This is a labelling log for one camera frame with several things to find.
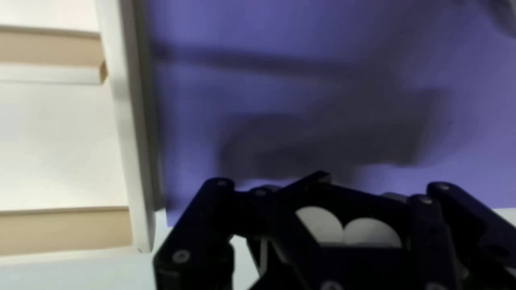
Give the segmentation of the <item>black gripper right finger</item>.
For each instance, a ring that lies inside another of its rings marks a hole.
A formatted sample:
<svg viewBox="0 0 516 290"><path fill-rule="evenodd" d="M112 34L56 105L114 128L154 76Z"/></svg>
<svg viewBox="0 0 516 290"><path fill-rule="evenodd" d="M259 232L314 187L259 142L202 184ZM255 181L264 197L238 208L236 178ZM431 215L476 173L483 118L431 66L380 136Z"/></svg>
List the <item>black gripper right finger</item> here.
<svg viewBox="0 0 516 290"><path fill-rule="evenodd" d="M347 290L516 290L515 227L467 190L433 182L394 198L323 186L325 207L344 224L381 221L397 247L333 247Z"/></svg>

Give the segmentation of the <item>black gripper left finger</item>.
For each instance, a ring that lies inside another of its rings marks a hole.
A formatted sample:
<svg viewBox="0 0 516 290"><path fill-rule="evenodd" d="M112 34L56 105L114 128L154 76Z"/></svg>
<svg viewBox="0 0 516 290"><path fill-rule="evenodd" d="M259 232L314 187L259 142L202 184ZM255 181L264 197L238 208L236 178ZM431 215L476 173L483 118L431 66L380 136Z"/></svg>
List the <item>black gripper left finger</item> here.
<svg viewBox="0 0 516 290"><path fill-rule="evenodd" d="M344 290L336 261L289 205L326 178L315 173L280 190L251 192L209 179L154 258L157 290L235 290L235 236L252 244L262 269L251 290Z"/></svg>

